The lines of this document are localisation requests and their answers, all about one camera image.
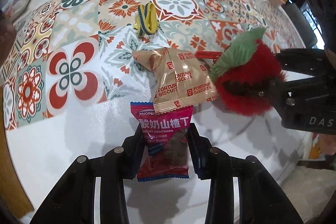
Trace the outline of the red plush apple toy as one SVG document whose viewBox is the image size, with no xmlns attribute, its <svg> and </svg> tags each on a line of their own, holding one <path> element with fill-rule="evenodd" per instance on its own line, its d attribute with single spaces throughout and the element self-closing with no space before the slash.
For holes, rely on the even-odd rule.
<svg viewBox="0 0 336 224">
<path fill-rule="evenodd" d="M 267 90 L 273 80 L 285 81 L 280 61 L 263 42 L 264 27 L 236 36 L 210 68 L 209 76 L 226 108 L 243 116 L 272 109 Z"/>
</svg>

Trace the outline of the gold fortune biscuits packet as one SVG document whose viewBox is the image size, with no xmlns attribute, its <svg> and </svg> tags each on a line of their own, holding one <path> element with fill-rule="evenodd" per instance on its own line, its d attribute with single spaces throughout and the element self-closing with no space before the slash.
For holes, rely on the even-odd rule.
<svg viewBox="0 0 336 224">
<path fill-rule="evenodd" d="M 218 96 L 207 68 L 191 52 L 164 47 L 134 51 L 133 57 L 157 79 L 153 107 L 158 114 L 211 102 Z"/>
</svg>

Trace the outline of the patterned tablecloth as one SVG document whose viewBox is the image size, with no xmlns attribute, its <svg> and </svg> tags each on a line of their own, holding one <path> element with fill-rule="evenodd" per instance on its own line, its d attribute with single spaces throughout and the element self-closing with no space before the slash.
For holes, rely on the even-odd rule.
<svg viewBox="0 0 336 224">
<path fill-rule="evenodd" d="M 155 77 L 135 50 L 221 51 L 266 26 L 272 51 L 303 41 L 264 0 L 31 0 L 1 67 L 11 160 L 29 199 L 29 223 L 79 156 L 99 157 L 134 132 L 132 101 L 150 101 Z"/>
</svg>

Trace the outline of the red hawthorn snack packet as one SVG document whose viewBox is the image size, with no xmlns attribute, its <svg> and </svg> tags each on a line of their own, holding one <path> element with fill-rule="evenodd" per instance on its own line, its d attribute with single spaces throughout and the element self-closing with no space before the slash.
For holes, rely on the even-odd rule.
<svg viewBox="0 0 336 224">
<path fill-rule="evenodd" d="M 189 178 L 187 129 L 193 108 L 156 114 L 151 102 L 130 103 L 130 112 L 138 120 L 146 141 L 138 181 Z"/>
</svg>

